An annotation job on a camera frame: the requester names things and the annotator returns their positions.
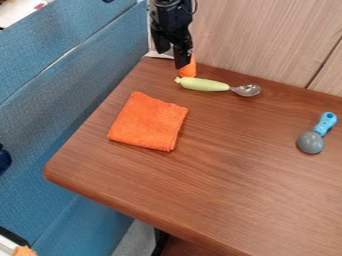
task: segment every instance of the brown table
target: brown table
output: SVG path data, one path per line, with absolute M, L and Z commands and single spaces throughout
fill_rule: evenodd
M 342 127 L 315 156 L 295 146 L 341 98 L 208 66 L 199 77 L 258 83 L 254 98 L 186 90 L 169 60 L 144 59 L 51 159 L 45 177 L 221 255 L 342 255 Z M 164 153 L 106 135 L 132 91 L 189 108 Z

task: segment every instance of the cable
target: cable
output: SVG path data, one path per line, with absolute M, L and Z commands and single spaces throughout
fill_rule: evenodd
M 198 10 L 198 0 L 195 0 L 195 9 L 192 12 L 189 12 L 187 9 L 185 9 L 184 5 L 183 10 L 189 15 L 194 15 Z

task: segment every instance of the floor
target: floor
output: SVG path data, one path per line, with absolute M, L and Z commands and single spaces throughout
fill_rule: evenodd
M 155 245 L 153 227 L 135 220 L 112 256 L 151 256 Z

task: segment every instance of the blue cushion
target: blue cushion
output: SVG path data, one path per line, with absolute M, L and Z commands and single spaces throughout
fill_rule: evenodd
M 0 104 L 136 0 L 58 0 L 0 33 Z
M 110 255 L 132 219 L 77 196 L 33 244 L 42 256 Z
M 1 226 L 34 242 L 75 197 L 44 181 L 42 166 L 147 52 L 146 19 L 145 2 L 130 8 L 0 105 L 13 158 L 0 178 Z

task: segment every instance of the spoon handle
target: spoon handle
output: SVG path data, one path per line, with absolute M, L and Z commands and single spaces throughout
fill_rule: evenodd
M 328 130 L 331 129 L 337 123 L 337 116 L 332 112 L 325 112 L 321 116 L 321 120 L 315 126 L 314 132 L 318 133 L 322 137 L 327 134 Z
M 201 78 L 177 77 L 175 79 L 175 82 L 181 84 L 181 86 L 186 89 L 196 91 L 224 92 L 230 89 L 230 86 L 228 84 Z

